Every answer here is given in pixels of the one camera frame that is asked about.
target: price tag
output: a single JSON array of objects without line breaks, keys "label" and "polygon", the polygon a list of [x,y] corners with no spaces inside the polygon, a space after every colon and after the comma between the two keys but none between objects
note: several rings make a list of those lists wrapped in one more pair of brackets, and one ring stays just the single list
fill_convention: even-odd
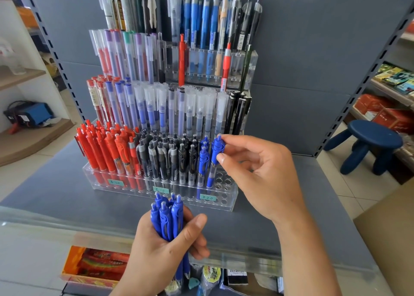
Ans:
[{"label": "price tag", "polygon": [[152,189],[154,190],[154,192],[158,191],[159,193],[163,193],[163,194],[169,194],[170,193],[170,190],[168,188],[153,186]]},{"label": "price tag", "polygon": [[124,186],[123,181],[117,181],[116,179],[108,179],[108,183],[110,183],[111,185]]},{"label": "price tag", "polygon": [[200,195],[200,199],[216,201],[217,200],[217,197],[216,196],[211,196],[211,195],[201,194]]}]

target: stool leg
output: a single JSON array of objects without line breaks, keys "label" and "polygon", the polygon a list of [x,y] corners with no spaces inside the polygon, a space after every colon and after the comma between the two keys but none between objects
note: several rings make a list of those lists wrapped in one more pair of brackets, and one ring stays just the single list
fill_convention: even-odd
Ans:
[{"label": "stool leg", "polygon": [[372,167],[372,172],[375,175],[382,175],[387,170],[387,166],[392,158],[392,153],[394,150],[392,149],[385,149],[380,152],[377,159],[374,162],[374,166]]},{"label": "stool leg", "polygon": [[329,139],[329,141],[326,143],[325,147],[323,148],[325,151],[332,150],[333,148],[338,147],[341,143],[343,143],[345,140],[347,140],[351,136],[351,132],[349,130],[344,130],[340,132],[335,137],[332,137]]},{"label": "stool leg", "polygon": [[361,140],[357,140],[356,142],[354,142],[354,144],[352,145],[352,151],[354,151],[355,149],[358,148],[358,146],[363,145],[364,142],[362,142]]},{"label": "stool leg", "polygon": [[349,157],[347,157],[344,163],[342,163],[341,169],[339,170],[341,174],[347,175],[351,173],[364,159],[364,157],[368,153],[368,150],[368,144],[358,144],[357,147],[355,147],[355,150],[349,155]]}]

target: forearm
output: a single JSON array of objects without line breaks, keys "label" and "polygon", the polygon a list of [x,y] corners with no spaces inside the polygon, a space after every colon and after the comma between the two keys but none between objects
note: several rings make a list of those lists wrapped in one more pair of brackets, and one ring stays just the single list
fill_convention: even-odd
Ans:
[{"label": "forearm", "polygon": [[322,237],[307,212],[279,227],[278,234],[286,295],[341,295]]}]

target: orange cardboard box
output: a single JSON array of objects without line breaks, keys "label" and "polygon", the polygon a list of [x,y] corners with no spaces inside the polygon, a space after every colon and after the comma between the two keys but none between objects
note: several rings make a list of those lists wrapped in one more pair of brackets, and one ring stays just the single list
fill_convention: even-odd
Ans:
[{"label": "orange cardboard box", "polygon": [[372,120],[396,132],[414,134],[414,112],[383,108]]},{"label": "orange cardboard box", "polygon": [[70,247],[69,254],[67,256],[65,266],[63,267],[60,278],[67,282],[76,282],[81,284],[95,285],[99,287],[114,288],[118,281],[109,279],[86,277],[77,274],[79,271],[78,263],[82,259],[83,252],[86,250],[85,247]]},{"label": "orange cardboard box", "polygon": [[394,103],[386,97],[380,97],[375,95],[361,95],[355,103],[355,109],[365,114],[367,111],[379,112],[385,108],[393,108]]}]

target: blue stool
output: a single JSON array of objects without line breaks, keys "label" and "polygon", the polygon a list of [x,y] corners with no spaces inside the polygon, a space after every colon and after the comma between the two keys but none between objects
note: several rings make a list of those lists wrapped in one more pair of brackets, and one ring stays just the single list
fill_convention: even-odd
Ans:
[{"label": "blue stool", "polygon": [[360,164],[370,146],[382,148],[372,168],[375,175],[381,175],[387,170],[394,149],[402,146],[402,138],[395,131],[374,122],[355,120],[348,124],[348,129],[329,139],[323,149],[325,151],[332,150],[351,135],[354,135],[358,140],[352,146],[352,153],[342,163],[340,172],[344,175],[351,173]]}]

